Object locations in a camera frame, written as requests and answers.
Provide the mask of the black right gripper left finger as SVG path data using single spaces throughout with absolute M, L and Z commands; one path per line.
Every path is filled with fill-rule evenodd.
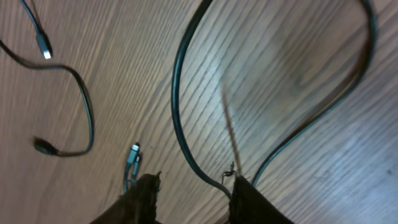
M 144 174 L 90 224 L 156 224 L 160 174 Z

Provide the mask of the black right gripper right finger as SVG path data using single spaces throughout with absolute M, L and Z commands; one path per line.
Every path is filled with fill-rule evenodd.
M 243 176 L 234 169 L 232 162 L 225 177 L 234 176 L 234 187 L 229 200 L 230 224 L 293 224 L 285 215 L 273 206 L 259 191 L 257 191 Z

